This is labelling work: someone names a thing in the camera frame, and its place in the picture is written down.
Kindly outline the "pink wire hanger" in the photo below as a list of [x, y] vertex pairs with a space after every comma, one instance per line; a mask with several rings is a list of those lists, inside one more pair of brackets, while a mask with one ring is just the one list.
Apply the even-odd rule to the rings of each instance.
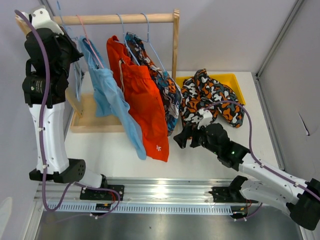
[[78, 20], [80, 21], [80, 24], [81, 24], [81, 26], [82, 26], [82, 28], [83, 28], [83, 31], [84, 31], [84, 35], [85, 35], [86, 41], [87, 41], [87, 43], [88, 43], [88, 45], [89, 45], [92, 53], [94, 54], [94, 56], [95, 56], [95, 58], [96, 58], [96, 60], [97, 60], [97, 62], [98, 62], [98, 67], [103, 69], [103, 68], [104, 68], [104, 65], [103, 65], [103, 63], [101, 62], [101, 60], [100, 60], [100, 58], [99, 58], [96, 50], [93, 48], [90, 39], [88, 38], [87, 31], [86, 31], [85, 25], [83, 24], [83, 21], [82, 21], [81, 17], [80, 17], [78, 14], [76, 15], [76, 17], [77, 17]]

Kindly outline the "orange black camouflage shorts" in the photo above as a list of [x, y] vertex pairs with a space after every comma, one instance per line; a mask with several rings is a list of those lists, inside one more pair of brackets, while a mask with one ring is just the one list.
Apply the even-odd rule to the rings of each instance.
[[205, 68], [183, 81], [181, 93], [179, 112], [183, 128], [199, 124], [203, 119], [201, 109], [211, 113], [211, 124], [221, 115], [234, 128], [243, 125], [245, 113], [235, 104], [240, 102], [236, 92], [230, 86], [210, 77]]

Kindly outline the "light blue shorts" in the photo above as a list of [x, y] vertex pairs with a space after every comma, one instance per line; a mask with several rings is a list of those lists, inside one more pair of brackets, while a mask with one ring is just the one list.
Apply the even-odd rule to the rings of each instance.
[[141, 160], [147, 158], [143, 145], [143, 135], [140, 125], [129, 114], [130, 105], [126, 102], [124, 93], [117, 85], [113, 72], [107, 67], [104, 59], [90, 39], [80, 36], [78, 45], [87, 63], [93, 97], [96, 102], [96, 117], [114, 115], [121, 122], [124, 131]]

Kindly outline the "bright orange shorts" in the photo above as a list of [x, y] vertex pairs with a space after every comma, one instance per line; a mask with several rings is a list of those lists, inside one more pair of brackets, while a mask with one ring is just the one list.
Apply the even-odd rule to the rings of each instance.
[[135, 64], [126, 45], [115, 35], [107, 40], [106, 51], [113, 77], [130, 106], [129, 114], [141, 128], [146, 155], [166, 163], [169, 140], [165, 110], [148, 68]]

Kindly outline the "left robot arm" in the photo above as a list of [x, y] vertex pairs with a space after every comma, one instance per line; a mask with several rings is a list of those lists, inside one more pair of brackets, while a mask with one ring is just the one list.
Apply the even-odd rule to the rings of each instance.
[[123, 185], [109, 185], [103, 174], [87, 169], [83, 159], [66, 153], [63, 115], [69, 85], [70, 65], [83, 54], [65, 31], [55, 33], [39, 28], [26, 35], [24, 47], [29, 54], [26, 78], [22, 83], [37, 141], [37, 165], [29, 173], [32, 181], [59, 184], [79, 183], [82, 200], [122, 201]]

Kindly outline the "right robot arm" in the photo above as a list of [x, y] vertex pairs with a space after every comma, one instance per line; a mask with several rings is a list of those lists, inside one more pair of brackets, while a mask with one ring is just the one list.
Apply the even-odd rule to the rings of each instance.
[[203, 147], [214, 153], [221, 164], [243, 173], [228, 187], [234, 202], [254, 200], [272, 206], [288, 215], [299, 226], [313, 231], [320, 221], [320, 182], [295, 177], [254, 158], [243, 145], [230, 140], [221, 124], [190, 126], [173, 138], [184, 149]]

